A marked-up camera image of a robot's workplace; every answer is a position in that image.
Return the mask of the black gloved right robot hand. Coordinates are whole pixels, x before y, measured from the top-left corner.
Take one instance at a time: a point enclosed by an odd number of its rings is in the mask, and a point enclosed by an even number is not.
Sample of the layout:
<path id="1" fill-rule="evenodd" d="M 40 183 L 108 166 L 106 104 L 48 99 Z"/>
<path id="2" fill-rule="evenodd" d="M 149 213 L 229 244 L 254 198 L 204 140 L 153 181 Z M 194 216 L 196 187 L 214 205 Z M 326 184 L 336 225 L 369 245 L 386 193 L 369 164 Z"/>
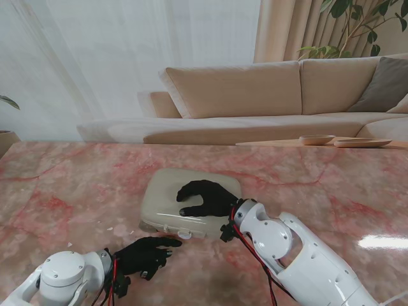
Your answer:
<path id="1" fill-rule="evenodd" d="M 178 191 L 176 201 L 183 202 L 192 196 L 201 196 L 203 203 L 181 208 L 179 214 L 183 217 L 226 217 L 239 201 L 239 198 L 222 185 L 209 180 L 194 180 L 184 185 Z"/>

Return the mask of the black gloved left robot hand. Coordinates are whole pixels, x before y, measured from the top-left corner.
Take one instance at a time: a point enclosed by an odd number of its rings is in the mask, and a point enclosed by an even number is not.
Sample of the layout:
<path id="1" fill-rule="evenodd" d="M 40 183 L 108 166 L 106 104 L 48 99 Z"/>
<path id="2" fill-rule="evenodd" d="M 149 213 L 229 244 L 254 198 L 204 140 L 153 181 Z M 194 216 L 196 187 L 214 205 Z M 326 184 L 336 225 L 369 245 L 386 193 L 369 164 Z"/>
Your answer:
<path id="1" fill-rule="evenodd" d="M 114 253 L 117 269 L 123 275 L 140 273 L 146 281 L 166 265 L 173 248 L 180 247 L 180 240 L 168 237 L 143 237 Z"/>

